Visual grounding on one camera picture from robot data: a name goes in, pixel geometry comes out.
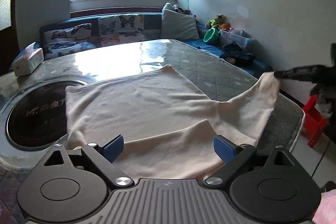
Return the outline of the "cream knit sweater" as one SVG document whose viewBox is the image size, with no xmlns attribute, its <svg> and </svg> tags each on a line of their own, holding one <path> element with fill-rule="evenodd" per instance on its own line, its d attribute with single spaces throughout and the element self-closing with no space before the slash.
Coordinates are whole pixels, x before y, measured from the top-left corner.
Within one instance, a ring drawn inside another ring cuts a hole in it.
<svg viewBox="0 0 336 224">
<path fill-rule="evenodd" d="M 67 144 L 105 145 L 118 135 L 115 166 L 140 178 L 205 178 L 223 166 L 213 141 L 257 145 L 273 112 L 279 80 L 264 73 L 247 91 L 211 100 L 172 66 L 122 79 L 66 87 Z"/>
</svg>

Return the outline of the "dark blue clothes pile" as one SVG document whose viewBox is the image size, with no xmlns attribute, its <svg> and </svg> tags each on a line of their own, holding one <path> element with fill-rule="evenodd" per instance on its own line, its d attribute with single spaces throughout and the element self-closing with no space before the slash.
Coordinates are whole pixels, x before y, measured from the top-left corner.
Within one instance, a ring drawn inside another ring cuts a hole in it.
<svg viewBox="0 0 336 224">
<path fill-rule="evenodd" d="M 256 56 L 243 50 L 235 42 L 222 46 L 221 59 L 237 67 L 249 67 L 253 64 Z"/>
</svg>

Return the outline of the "red plastic stool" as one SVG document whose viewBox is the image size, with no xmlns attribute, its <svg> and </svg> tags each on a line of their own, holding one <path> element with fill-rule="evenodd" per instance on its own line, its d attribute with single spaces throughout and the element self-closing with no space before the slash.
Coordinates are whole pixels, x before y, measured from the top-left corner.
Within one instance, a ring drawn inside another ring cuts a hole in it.
<svg viewBox="0 0 336 224">
<path fill-rule="evenodd" d="M 303 127 L 310 136 L 307 145 L 311 148 L 318 142 L 328 124 L 328 119 L 323 118 L 321 113 L 315 108 L 316 104 L 317 95 L 313 95 L 302 108 L 305 114 Z"/>
</svg>

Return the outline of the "pink floral cloth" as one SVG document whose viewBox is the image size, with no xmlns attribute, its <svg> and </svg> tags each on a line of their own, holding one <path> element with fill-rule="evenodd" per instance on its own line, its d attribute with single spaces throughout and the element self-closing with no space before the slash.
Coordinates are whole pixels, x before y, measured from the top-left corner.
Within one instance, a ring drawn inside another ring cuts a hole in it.
<svg viewBox="0 0 336 224">
<path fill-rule="evenodd" d="M 336 224 L 336 190 L 321 194 L 321 203 L 313 217 L 316 224 Z"/>
</svg>

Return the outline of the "round black induction cooktop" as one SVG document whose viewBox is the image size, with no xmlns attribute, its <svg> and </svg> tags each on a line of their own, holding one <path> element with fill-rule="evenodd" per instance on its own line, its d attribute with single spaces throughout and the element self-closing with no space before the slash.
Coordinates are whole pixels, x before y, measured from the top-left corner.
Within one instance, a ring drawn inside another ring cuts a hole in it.
<svg viewBox="0 0 336 224">
<path fill-rule="evenodd" d="M 67 134 L 66 87 L 80 80 L 42 81 L 14 94 L 1 109 L 1 167 L 31 170 Z"/>
</svg>

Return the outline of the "plush toy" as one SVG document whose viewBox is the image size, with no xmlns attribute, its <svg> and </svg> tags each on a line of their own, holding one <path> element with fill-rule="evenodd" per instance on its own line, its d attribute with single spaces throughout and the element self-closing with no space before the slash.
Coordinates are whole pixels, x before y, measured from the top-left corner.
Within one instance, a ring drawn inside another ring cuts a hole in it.
<svg viewBox="0 0 336 224">
<path fill-rule="evenodd" d="M 206 28 L 215 28 L 217 30 L 229 30 L 231 28 L 231 25 L 227 19 L 227 17 L 223 14 L 218 14 L 214 17 L 214 19 L 211 19 L 207 24 Z"/>
</svg>

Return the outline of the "green plastic bowl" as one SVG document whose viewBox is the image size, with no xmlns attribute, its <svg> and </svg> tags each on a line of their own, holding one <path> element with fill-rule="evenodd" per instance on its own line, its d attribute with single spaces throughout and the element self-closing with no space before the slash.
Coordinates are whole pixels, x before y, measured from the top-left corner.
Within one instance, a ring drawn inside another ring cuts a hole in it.
<svg viewBox="0 0 336 224">
<path fill-rule="evenodd" d="M 215 45 L 219 39 L 219 31 L 216 28 L 210 28 L 204 35 L 203 41 L 208 45 Z"/>
</svg>

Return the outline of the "white tissue box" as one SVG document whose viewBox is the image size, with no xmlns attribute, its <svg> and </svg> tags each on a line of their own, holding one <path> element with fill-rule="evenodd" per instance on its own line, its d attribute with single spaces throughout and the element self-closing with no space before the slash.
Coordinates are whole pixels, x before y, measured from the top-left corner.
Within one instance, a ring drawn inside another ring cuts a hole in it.
<svg viewBox="0 0 336 224">
<path fill-rule="evenodd" d="M 39 42 L 34 42 L 25 47 L 14 59 L 11 69 L 17 77 L 30 75 L 44 60 L 43 49 Z"/>
</svg>

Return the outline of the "grey plain pillow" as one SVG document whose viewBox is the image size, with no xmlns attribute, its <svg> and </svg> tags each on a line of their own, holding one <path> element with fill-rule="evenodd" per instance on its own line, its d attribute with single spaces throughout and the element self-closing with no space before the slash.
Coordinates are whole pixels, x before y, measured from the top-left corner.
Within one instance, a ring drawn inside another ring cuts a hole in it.
<svg viewBox="0 0 336 224">
<path fill-rule="evenodd" d="M 161 39 L 198 40 L 196 19 L 176 12 L 175 8 L 178 6 L 167 2 L 162 9 Z"/>
</svg>

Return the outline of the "dark wooden door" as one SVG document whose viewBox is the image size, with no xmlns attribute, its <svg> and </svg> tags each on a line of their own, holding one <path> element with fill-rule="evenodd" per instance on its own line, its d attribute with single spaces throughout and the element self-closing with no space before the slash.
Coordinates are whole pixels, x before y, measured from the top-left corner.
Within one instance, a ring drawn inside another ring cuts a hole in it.
<svg viewBox="0 0 336 224">
<path fill-rule="evenodd" d="M 19 53 L 15 0 L 1 0 L 1 75 L 6 74 Z"/>
</svg>

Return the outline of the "right butterfly print cushion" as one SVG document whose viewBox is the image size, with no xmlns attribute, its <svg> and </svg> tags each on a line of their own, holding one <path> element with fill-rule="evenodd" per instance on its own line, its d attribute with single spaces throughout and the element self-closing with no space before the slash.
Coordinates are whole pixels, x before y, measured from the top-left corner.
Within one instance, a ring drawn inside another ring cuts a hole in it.
<svg viewBox="0 0 336 224">
<path fill-rule="evenodd" d="M 143 33 L 143 15 L 122 14 L 104 16 L 98 18 L 98 27 L 102 47 L 147 40 Z"/>
</svg>

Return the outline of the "dark blue sofa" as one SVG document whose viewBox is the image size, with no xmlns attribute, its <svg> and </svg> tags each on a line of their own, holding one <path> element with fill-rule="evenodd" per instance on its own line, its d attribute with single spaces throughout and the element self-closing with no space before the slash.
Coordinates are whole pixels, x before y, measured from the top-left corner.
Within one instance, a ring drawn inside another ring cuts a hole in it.
<svg viewBox="0 0 336 224">
<path fill-rule="evenodd" d="M 43 34 L 47 31 L 55 31 L 58 29 L 74 27 L 79 24 L 90 23 L 92 26 L 92 36 L 94 39 L 96 39 L 98 37 L 98 27 L 100 26 L 98 21 L 100 19 L 116 16 L 118 16 L 118 14 L 82 16 L 79 18 L 72 18 L 63 22 L 42 26 L 39 29 L 40 38 L 42 38 Z M 149 40 L 159 39 L 159 36 L 161 35 L 162 15 L 159 12 L 146 12 L 141 16 L 143 17 L 144 22 L 144 26 L 141 29 L 143 30 L 143 34 L 146 36 L 146 38 Z M 208 31 L 204 25 L 197 23 L 197 31 L 199 34 L 198 40 L 181 39 L 180 41 L 220 58 L 222 58 L 224 55 L 227 55 L 229 52 L 233 52 L 234 49 L 245 52 L 246 55 L 256 56 L 256 54 L 254 54 L 252 51 L 254 46 L 257 45 L 257 41 L 243 30 L 220 30 L 217 40 L 213 43 L 205 43 L 203 41 L 206 32 Z M 270 72 L 273 70 L 268 63 L 262 61 L 262 59 L 258 57 L 255 57 L 255 59 L 252 61 L 237 61 L 234 63 L 234 66 L 240 67 L 256 78 L 259 78 L 264 72 Z"/>
</svg>

